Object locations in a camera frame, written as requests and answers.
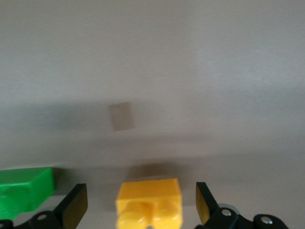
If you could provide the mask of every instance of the plastic toy block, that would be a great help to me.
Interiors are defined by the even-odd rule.
[[[178,179],[125,182],[116,210],[117,229],[179,229],[183,217]]]
[[[0,171],[0,219],[36,210],[53,192],[52,168]]]

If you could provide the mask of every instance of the green lego brick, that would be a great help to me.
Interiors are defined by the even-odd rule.
[[[52,168],[0,171],[0,219],[35,211],[54,190]]]

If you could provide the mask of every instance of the white wall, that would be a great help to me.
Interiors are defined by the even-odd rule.
[[[152,177],[180,179],[195,219],[183,228],[199,223],[195,181],[249,219],[301,228],[304,12],[303,0],[0,1],[0,167],[57,167],[58,195],[87,182],[80,229],[114,228],[120,184]],[[136,128],[114,132],[107,106],[126,101]]]

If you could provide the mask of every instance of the small tan square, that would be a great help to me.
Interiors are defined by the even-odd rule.
[[[109,105],[112,127],[114,131],[135,128],[130,102]]]

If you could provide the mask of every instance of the metal screw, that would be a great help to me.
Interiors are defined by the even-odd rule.
[[[222,210],[221,213],[222,213],[224,216],[231,216],[231,215],[232,215],[232,213],[231,213],[228,209]]]
[[[261,221],[265,224],[273,224],[272,220],[267,216],[261,217]]]

